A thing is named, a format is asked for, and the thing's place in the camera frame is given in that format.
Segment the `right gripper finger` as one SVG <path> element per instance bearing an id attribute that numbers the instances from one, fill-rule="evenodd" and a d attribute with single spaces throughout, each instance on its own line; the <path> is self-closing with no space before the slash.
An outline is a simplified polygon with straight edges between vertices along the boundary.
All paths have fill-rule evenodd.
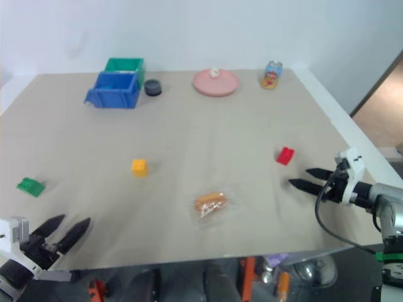
<path id="1" fill-rule="evenodd" d="M 319 195 L 323 188 L 323 186 L 314 184 L 313 182 L 306 181 L 304 179 L 289 179 L 288 182 L 298 190 L 312 195 Z"/>
<path id="2" fill-rule="evenodd" d="M 329 171 L 329 170 L 321 169 L 321 168 L 307 169 L 306 172 L 308 174 L 310 174 L 311 176 L 313 176 L 317 179 L 321 179 L 321 180 L 328 180 L 334 173 L 333 171 Z"/>

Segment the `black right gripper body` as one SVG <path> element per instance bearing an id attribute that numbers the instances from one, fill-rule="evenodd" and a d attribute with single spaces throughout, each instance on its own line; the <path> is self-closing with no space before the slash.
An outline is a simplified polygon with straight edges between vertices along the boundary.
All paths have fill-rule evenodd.
<path id="1" fill-rule="evenodd" d="M 348 182 L 348 174 L 343 171 L 335 171 L 329 175 L 328 181 L 329 185 L 324 194 L 324 200 L 341 203 Z"/>

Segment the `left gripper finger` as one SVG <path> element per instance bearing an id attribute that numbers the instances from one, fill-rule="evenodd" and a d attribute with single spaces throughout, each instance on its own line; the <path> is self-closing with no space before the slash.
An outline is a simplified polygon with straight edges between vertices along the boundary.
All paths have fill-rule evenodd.
<path id="1" fill-rule="evenodd" d="M 33 231 L 33 234 L 36 236 L 41 236 L 43 238 L 47 238 L 50 236 L 56 229 L 58 229 L 59 225 L 65 218 L 65 215 L 57 215 L 52 218 L 49 218 L 44 223 L 42 223 L 36 230 Z"/>
<path id="2" fill-rule="evenodd" d="M 90 218 L 86 218 L 77 222 L 58 242 L 58 251 L 61 254 L 66 254 L 73 246 L 78 243 L 82 236 L 86 233 L 91 222 Z"/>

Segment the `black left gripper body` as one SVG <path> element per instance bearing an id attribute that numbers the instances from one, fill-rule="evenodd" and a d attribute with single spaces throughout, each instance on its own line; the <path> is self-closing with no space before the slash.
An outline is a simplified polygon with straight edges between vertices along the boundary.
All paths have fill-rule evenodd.
<path id="1" fill-rule="evenodd" d="M 20 244 L 20 250 L 41 269 L 49 269 L 59 259 L 60 243 L 47 243 L 49 233 L 34 231 L 27 242 Z"/>

